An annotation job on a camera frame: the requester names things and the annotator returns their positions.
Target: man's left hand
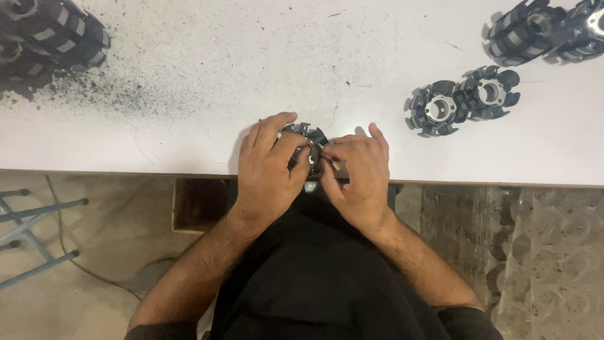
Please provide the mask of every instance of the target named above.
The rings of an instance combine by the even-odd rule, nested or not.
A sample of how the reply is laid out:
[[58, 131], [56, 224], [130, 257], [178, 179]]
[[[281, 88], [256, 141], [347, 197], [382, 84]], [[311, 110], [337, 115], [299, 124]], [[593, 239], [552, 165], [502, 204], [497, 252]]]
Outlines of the man's left hand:
[[[237, 202], [229, 216], [237, 219], [245, 231], [260, 235], [281, 217], [302, 191], [310, 171], [308, 140], [284, 132], [285, 124], [298, 118], [295, 112], [282, 112], [254, 125], [243, 139], [239, 154]], [[288, 163], [297, 148], [304, 147], [290, 171]]]

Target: white tabletop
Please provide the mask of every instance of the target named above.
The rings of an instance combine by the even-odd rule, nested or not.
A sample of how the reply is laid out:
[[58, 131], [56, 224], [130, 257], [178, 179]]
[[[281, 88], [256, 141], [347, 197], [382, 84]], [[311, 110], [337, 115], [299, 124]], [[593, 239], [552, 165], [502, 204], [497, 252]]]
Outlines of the white tabletop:
[[247, 129], [296, 111], [330, 138], [376, 122], [393, 180], [604, 185], [604, 57], [514, 68], [511, 113], [451, 136], [405, 123], [413, 90], [493, 64], [484, 25], [518, 1], [86, 1], [107, 61], [4, 93], [0, 169], [237, 174]]

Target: metal rod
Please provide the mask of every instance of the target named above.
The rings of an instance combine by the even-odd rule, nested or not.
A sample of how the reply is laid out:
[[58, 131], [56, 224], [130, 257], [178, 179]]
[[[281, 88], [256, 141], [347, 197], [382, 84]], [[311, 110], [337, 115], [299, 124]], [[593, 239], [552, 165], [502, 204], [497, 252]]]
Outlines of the metal rod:
[[0, 246], [0, 252], [3, 250], [7, 250], [7, 249], [17, 248], [20, 245], [21, 245], [21, 242], [19, 242], [18, 240], [11, 241], [7, 244], [3, 244], [2, 246]]
[[30, 191], [27, 189], [13, 190], [13, 191], [1, 191], [0, 197], [27, 196], [29, 194], [30, 194]]
[[16, 220], [17, 218], [24, 218], [24, 217], [28, 217], [28, 216], [37, 216], [37, 215], [44, 214], [47, 212], [59, 211], [61, 209], [72, 208], [74, 206], [85, 206], [86, 204], [88, 204], [88, 199], [83, 198], [81, 200], [77, 200], [77, 201], [73, 201], [73, 202], [59, 203], [59, 204], [55, 204], [52, 206], [45, 206], [45, 207], [41, 207], [41, 208], [17, 211], [17, 212], [13, 212], [10, 214], [0, 215], [0, 223], [6, 222], [6, 221], [11, 221], [11, 220]]
[[10, 240], [13, 236], [21, 233], [23, 230], [29, 229], [32, 225], [42, 221], [44, 218], [46, 218], [46, 216], [50, 215], [49, 212], [47, 212], [46, 214], [41, 214], [38, 215], [32, 219], [30, 219], [29, 221], [23, 223], [22, 225], [14, 228], [11, 232], [9, 232], [8, 234], [4, 235], [3, 237], [0, 237], [0, 243]]
[[[4, 210], [4, 213], [6, 213], [6, 214], [11, 214], [13, 212], [13, 210], [10, 209], [10, 207], [2, 199], [2, 197], [0, 197], [0, 209]], [[17, 227], [18, 227], [23, 224], [23, 221], [20, 218], [17, 218], [16, 220], [14, 220], [14, 223], [17, 224]], [[40, 254], [42, 254], [42, 256], [47, 261], [54, 260], [54, 257], [48, 252], [48, 250], [46, 250], [46, 246], [44, 246], [44, 244], [42, 244], [42, 242], [40, 240], [38, 240], [38, 237], [36, 237], [34, 235], [34, 233], [31, 232], [31, 230], [29, 230], [29, 229], [23, 230], [23, 237], [29, 243], [31, 243], [34, 246], [34, 248], [36, 248], [37, 251], [40, 252]]]
[[27, 271], [27, 272], [25, 272], [23, 274], [17, 275], [14, 278], [11, 278], [11, 279], [8, 279], [8, 280], [6, 280], [4, 282], [1, 282], [0, 283], [0, 289], [4, 289], [4, 288], [6, 288], [6, 287], [8, 287], [8, 286], [10, 286], [12, 284], [15, 284], [15, 283], [19, 282], [19, 281], [25, 280], [25, 279], [27, 279], [27, 278], [29, 278], [31, 276], [34, 276], [35, 274], [41, 273], [44, 270], [52, 268], [52, 267], [56, 266], [59, 263], [71, 260], [72, 258], [77, 257], [79, 255], [80, 255], [79, 251], [73, 250], [73, 251], [67, 253], [66, 255], [61, 256], [60, 258], [58, 258], [56, 260], [52, 260], [52, 261], [46, 262], [45, 264], [43, 264], [43, 265], [41, 265], [39, 267], [36, 267], [36, 268], [31, 269], [31, 270], [29, 270], [29, 271]]

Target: hairy arm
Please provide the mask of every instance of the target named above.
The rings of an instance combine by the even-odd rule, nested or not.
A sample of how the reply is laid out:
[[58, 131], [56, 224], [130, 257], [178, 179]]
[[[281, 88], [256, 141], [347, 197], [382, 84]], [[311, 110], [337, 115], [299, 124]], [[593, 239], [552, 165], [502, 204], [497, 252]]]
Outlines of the hairy arm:
[[483, 310], [474, 291], [415, 232], [392, 213], [379, 232], [368, 234], [390, 258], [426, 303], [441, 310], [473, 307]]
[[254, 125], [239, 154], [239, 194], [229, 213], [201, 236], [138, 306], [128, 329], [139, 325], [196, 322], [209, 308], [225, 275], [243, 251], [283, 215], [300, 193], [310, 169], [309, 149], [288, 163], [306, 138], [284, 133], [296, 113], [280, 113]]
[[324, 152], [346, 162], [350, 184], [340, 185], [324, 161], [325, 192], [342, 216], [391, 259], [426, 303], [437, 309], [482, 306], [472, 289], [388, 207], [388, 143], [375, 124], [373, 138], [345, 136]]

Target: black shirt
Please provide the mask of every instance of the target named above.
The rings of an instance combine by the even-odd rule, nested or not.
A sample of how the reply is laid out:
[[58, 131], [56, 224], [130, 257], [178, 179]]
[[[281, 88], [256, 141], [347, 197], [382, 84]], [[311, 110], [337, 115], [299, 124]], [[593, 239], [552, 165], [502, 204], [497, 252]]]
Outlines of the black shirt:
[[[139, 326], [137, 339], [196, 339], [196, 324]], [[211, 339], [502, 339], [470, 307], [435, 313], [331, 205], [289, 211], [222, 284]]]

